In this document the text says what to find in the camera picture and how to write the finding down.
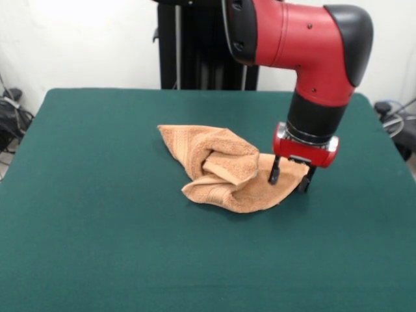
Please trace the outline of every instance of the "crumpled towel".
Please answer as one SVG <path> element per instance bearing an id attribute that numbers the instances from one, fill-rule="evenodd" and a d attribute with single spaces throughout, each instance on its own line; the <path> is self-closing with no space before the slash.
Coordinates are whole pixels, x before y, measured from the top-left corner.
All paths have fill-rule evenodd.
<path id="1" fill-rule="evenodd" d="M 260 153 L 229 129 L 203 125 L 159 125 L 158 129 L 192 180 L 182 188 L 183 194 L 196 203 L 235 213 L 269 209 L 284 200 L 309 170 L 281 158 L 278 183 L 271 185 L 274 155 Z"/>

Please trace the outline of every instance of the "towel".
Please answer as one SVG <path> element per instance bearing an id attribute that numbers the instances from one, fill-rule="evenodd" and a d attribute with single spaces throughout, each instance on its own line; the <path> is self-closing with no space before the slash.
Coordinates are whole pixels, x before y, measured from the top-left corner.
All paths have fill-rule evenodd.
<path id="1" fill-rule="evenodd" d="M 268 182 L 273 154 L 259 150 L 227 128 L 204 125 L 159 125 L 172 157 L 192 182 L 182 193 L 195 203 L 235 213 L 253 213 L 281 203 L 301 182 L 309 167 L 280 159 L 276 185 Z"/>

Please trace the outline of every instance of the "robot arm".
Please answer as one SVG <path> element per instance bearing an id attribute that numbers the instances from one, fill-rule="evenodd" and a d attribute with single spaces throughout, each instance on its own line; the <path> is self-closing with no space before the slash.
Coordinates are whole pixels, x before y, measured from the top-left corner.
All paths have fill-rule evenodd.
<path id="1" fill-rule="evenodd" d="M 306 191 L 315 168 L 328 167 L 339 149 L 334 133 L 369 61 L 371 18 L 351 5 L 277 0 L 222 0 L 222 5 L 229 50 L 237 61 L 297 73 L 287 122 L 274 134 L 269 181 L 277 182 L 279 159 L 286 157 L 310 166 L 300 186 Z"/>

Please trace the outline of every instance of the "black stand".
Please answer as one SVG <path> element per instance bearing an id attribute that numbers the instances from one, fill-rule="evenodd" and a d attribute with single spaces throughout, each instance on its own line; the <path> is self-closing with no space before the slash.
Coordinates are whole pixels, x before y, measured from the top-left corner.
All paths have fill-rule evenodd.
<path id="1" fill-rule="evenodd" d="M 219 0 L 156 0 L 161 88 L 257 90 L 258 66 L 231 56 Z"/>

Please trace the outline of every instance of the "table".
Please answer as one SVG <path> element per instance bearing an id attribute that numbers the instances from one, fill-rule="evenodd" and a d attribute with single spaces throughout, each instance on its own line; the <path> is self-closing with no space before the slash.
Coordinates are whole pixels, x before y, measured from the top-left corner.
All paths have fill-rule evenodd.
<path id="1" fill-rule="evenodd" d="M 364 96 L 307 194 L 242 215 L 182 195 L 157 125 L 270 153 L 290 99 L 50 91 L 0 185 L 0 311 L 414 311 L 416 187 Z"/>

